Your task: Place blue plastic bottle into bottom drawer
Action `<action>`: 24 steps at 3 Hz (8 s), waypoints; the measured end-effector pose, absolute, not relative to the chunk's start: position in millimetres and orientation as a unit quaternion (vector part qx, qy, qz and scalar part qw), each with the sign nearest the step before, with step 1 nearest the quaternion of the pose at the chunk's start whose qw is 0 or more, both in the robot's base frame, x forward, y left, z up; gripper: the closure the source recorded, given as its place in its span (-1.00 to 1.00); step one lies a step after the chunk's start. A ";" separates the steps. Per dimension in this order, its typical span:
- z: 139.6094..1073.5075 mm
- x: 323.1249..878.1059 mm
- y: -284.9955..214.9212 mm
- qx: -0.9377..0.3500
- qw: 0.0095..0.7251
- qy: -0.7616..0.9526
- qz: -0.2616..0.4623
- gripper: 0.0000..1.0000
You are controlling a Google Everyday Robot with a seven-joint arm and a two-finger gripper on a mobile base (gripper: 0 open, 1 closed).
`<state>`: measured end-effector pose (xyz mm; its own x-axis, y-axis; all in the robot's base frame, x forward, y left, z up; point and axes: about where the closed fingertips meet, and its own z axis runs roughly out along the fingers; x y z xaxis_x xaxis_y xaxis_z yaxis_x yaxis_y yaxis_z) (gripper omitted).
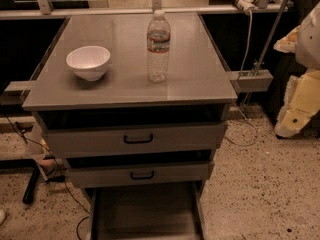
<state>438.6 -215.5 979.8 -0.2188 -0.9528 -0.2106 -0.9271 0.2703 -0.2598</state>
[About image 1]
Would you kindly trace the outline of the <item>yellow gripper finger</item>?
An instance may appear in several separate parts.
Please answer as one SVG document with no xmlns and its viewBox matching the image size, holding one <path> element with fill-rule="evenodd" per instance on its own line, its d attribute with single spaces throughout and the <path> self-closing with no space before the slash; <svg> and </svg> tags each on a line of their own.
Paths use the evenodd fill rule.
<svg viewBox="0 0 320 240">
<path fill-rule="evenodd" d="M 298 134 L 320 111 L 320 71 L 309 69 L 300 77 L 291 76 L 284 105 L 279 111 L 275 134 L 289 138 Z"/>
</svg>

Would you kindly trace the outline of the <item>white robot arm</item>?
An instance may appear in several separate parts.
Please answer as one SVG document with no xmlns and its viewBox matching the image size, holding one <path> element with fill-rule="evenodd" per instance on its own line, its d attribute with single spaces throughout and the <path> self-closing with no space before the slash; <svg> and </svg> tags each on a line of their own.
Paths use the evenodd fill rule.
<svg viewBox="0 0 320 240">
<path fill-rule="evenodd" d="M 290 138 L 320 111 L 320 2 L 273 48 L 283 53 L 294 53 L 296 62 L 307 68 L 300 77 L 289 78 L 284 105 L 277 116 L 275 134 Z"/>
</svg>

